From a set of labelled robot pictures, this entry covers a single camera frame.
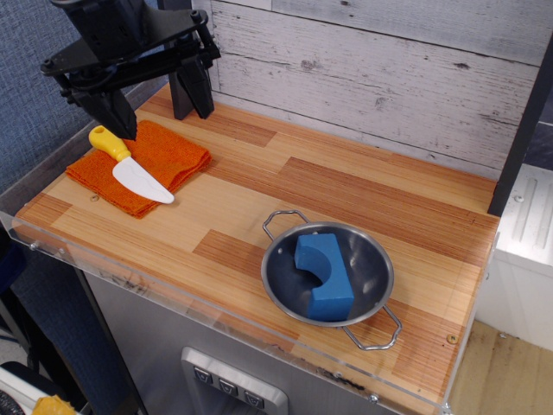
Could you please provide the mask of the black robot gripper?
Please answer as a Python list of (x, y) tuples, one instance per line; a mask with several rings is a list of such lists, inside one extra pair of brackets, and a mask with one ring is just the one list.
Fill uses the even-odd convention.
[[(176, 73), (202, 119), (214, 111), (208, 70), (220, 57), (204, 10), (159, 10), (144, 1), (55, 1), (80, 38), (41, 64), (66, 89), (103, 92)], [(120, 90), (76, 92), (79, 106), (116, 137), (135, 140), (137, 117)]]

